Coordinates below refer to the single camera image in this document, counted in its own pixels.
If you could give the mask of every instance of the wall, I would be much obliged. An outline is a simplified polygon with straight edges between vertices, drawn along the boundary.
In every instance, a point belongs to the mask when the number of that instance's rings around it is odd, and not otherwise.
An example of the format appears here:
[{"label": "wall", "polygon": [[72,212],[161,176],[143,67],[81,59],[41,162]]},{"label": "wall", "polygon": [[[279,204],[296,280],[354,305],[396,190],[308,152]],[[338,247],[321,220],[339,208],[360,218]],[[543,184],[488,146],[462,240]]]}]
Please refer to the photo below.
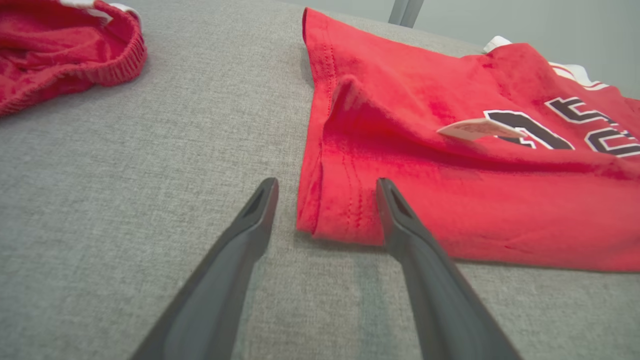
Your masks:
[{"label": "wall", "polygon": [[495,35],[528,42],[640,99],[639,18],[638,0],[425,0],[414,28],[482,46]]}]

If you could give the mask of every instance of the white trim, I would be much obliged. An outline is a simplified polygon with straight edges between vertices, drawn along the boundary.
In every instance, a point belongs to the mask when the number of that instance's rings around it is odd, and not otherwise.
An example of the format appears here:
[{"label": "white trim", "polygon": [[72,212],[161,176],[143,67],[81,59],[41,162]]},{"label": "white trim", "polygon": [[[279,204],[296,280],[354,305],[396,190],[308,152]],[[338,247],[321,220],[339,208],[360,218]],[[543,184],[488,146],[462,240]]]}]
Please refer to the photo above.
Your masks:
[{"label": "white trim", "polygon": [[[496,36],[493,39],[491,39],[491,41],[489,41],[489,43],[484,47],[483,51],[485,53],[490,53],[494,49],[500,46],[506,46],[511,44],[512,42],[505,39],[504,37]],[[587,70],[583,66],[573,65],[573,64],[563,65],[558,63],[552,63],[551,61],[549,61],[549,65],[551,65],[551,67],[553,68],[554,72],[557,75],[562,76],[563,78],[575,81],[576,83],[582,85],[582,87],[584,87],[586,90],[596,91],[596,90],[601,90],[606,87],[609,87],[609,85],[602,83],[600,81],[591,81],[589,79],[589,75],[587,74]]]}]

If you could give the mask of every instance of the red jersey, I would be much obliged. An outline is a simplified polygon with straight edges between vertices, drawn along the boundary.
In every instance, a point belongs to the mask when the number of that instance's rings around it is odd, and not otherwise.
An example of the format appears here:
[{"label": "red jersey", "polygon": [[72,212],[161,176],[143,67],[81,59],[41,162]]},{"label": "red jersey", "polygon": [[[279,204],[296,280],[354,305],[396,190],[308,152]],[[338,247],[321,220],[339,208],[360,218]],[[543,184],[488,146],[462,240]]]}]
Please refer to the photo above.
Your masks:
[{"label": "red jersey", "polygon": [[[387,177],[450,256],[640,270],[639,101],[559,75],[527,44],[454,58],[309,9],[303,38],[315,91],[299,230],[382,245]],[[477,118],[526,137],[437,132]]]}]

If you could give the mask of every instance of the stitching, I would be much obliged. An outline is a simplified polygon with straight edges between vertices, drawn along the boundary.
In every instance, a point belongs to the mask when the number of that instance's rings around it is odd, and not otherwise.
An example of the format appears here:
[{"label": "stitching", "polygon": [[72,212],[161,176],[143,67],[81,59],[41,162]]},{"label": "stitching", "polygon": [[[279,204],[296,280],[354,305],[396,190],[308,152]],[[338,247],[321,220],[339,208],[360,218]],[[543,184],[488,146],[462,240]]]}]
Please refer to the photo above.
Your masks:
[{"label": "stitching", "polygon": [[[358,94],[356,96],[356,99],[358,99],[361,95],[362,95],[363,90],[360,88],[358,89]],[[361,117],[357,117],[354,122],[353,122],[353,127],[351,128],[351,134],[352,136],[356,136],[356,129],[360,128],[360,123],[362,122],[362,118]],[[352,150],[351,153],[355,153],[353,151],[353,149],[355,148],[353,146],[353,142],[348,140],[348,144],[349,144],[349,148]],[[364,190],[364,187],[362,185],[362,180],[360,180],[360,177],[358,176],[358,172],[356,171],[356,165],[355,165],[355,161],[353,161],[353,157],[350,157],[351,160],[351,167],[353,168],[353,175],[356,178],[356,181],[358,182],[358,192],[357,192],[357,197],[358,197],[358,216],[356,217],[356,229],[360,228],[360,223],[362,222],[362,192]]]},{"label": "stitching", "polygon": [[[329,34],[329,25],[328,25],[328,21],[325,18],[324,19],[324,33],[326,35],[326,43],[329,45],[329,54],[330,54],[330,59],[329,59],[329,80],[330,80],[330,86],[329,89],[327,91],[327,95],[329,98],[329,107],[328,107],[328,115],[327,118],[331,115],[331,104],[332,104],[332,93],[331,93],[331,89],[333,89],[333,91],[336,91],[336,86],[337,86],[337,69],[335,67],[335,55],[333,53],[333,44],[331,41],[331,36]],[[342,152],[342,167],[344,169],[344,173],[347,176],[347,184],[349,186],[349,206],[347,207],[347,226],[345,228],[344,231],[344,236],[348,237],[349,235],[349,230],[351,230],[351,214],[352,214],[352,210],[351,208],[353,207],[353,196],[351,195],[351,189],[353,188],[353,185],[351,183],[351,176],[349,176],[349,170],[348,167],[346,165],[346,157],[344,155],[344,151]]]}]

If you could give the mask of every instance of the gray fabric surface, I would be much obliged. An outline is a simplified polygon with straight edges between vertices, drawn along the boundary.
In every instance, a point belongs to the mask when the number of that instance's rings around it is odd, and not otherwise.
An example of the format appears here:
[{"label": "gray fabric surface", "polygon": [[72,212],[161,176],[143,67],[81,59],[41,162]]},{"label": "gray fabric surface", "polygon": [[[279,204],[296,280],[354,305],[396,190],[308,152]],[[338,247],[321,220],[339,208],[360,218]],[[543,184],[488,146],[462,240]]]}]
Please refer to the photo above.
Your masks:
[{"label": "gray fabric surface", "polygon": [[[267,176],[236,359],[418,359],[401,269],[295,231],[313,82],[303,8],[129,0],[139,79],[0,119],[0,358],[125,359]],[[454,56],[478,48],[343,15]],[[462,263],[525,359],[640,359],[640,275]]]}]

